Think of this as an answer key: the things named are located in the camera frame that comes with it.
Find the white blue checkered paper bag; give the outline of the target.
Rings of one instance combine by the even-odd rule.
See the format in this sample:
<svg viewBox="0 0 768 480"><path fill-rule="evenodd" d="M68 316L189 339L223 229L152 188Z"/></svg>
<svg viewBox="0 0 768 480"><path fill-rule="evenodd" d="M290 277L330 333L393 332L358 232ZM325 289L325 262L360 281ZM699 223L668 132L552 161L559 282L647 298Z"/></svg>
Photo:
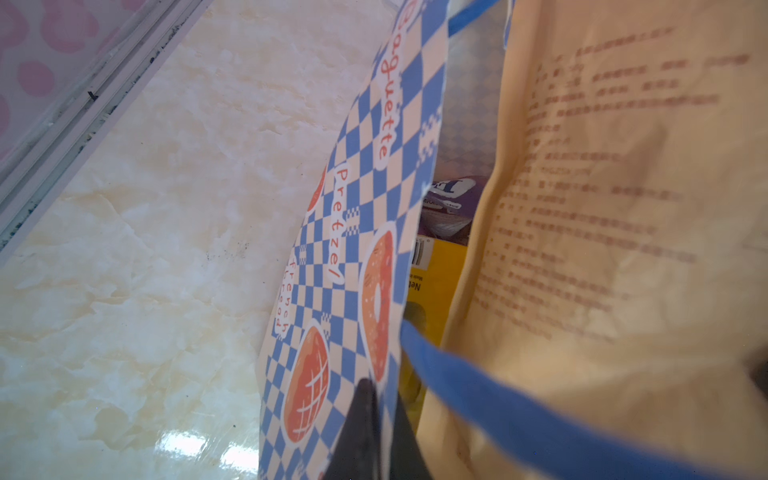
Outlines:
<svg viewBox="0 0 768 480"><path fill-rule="evenodd" d="M400 3L304 215L261 349L261 478L322 478L367 378L388 479L406 355L427 388L410 423L434 478L746 479L593 429L444 349L480 202L441 343L404 319L431 185L488 184L494 171L517 2Z"/></svg>

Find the purple Fox's candy bag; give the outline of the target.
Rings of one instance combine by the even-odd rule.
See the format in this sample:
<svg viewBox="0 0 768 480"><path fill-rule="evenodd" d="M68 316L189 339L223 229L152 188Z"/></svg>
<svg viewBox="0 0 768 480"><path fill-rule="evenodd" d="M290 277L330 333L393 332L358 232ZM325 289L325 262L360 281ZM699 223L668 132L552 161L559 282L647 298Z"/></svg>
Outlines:
<svg viewBox="0 0 768 480"><path fill-rule="evenodd" d="M419 234L466 246L487 181L465 176L433 183L423 201Z"/></svg>

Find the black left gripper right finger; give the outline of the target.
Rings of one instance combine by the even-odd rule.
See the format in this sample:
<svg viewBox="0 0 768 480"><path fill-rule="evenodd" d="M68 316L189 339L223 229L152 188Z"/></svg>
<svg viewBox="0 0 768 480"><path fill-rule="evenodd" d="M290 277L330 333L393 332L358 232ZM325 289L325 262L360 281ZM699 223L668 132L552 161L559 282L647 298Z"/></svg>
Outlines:
<svg viewBox="0 0 768 480"><path fill-rule="evenodd" d="M397 398L390 453L391 480L432 480L401 397Z"/></svg>

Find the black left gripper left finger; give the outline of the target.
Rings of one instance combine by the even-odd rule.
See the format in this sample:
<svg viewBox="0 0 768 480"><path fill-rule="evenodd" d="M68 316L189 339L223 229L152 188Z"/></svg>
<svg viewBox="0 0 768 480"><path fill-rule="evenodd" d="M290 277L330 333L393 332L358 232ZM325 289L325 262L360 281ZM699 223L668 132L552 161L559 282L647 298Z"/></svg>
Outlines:
<svg viewBox="0 0 768 480"><path fill-rule="evenodd" d="M376 387L370 379L364 378L356 386L335 450L322 478L380 479L380 440Z"/></svg>

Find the yellow snack bag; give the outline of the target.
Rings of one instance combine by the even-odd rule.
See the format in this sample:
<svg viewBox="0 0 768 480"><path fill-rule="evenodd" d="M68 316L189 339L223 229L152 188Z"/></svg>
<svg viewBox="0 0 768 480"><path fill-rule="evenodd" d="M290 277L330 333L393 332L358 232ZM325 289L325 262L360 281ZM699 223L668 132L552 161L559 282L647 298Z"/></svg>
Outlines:
<svg viewBox="0 0 768 480"><path fill-rule="evenodd" d="M464 245L422 235L415 243L404 319L436 346L442 341L466 251ZM399 395L413 425L419 422L426 391L408 357L403 355Z"/></svg>

